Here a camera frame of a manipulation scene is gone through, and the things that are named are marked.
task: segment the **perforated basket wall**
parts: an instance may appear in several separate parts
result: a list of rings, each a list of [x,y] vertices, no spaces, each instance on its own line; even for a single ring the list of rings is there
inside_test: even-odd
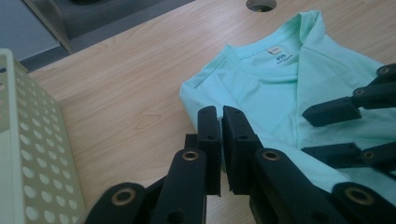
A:
[[[0,49],[0,223],[75,223],[85,212],[62,111]]]

